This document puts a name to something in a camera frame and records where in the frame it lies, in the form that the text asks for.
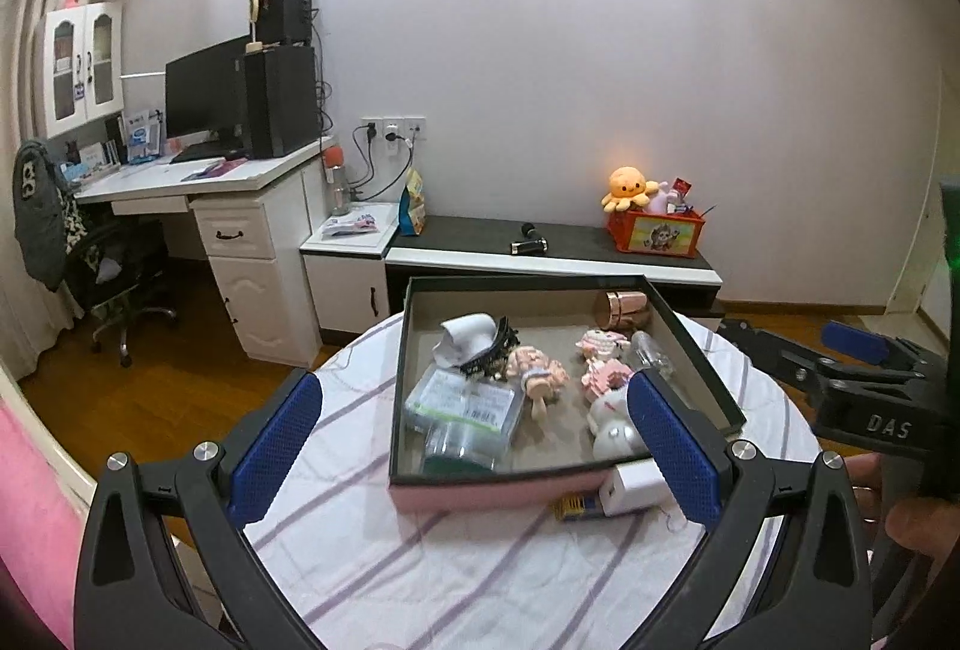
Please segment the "person's right hand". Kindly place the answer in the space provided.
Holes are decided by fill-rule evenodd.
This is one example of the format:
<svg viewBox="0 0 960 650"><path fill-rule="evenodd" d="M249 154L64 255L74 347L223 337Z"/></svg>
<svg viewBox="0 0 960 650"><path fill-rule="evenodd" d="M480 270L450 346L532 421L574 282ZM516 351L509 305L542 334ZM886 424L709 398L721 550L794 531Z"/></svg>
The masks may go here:
<svg viewBox="0 0 960 650"><path fill-rule="evenodd" d="M857 507L867 526L884 522L890 540L926 558L947 559L958 541L958 505L929 497L908 497L882 510L882 469L875 453L846 458Z"/></svg>

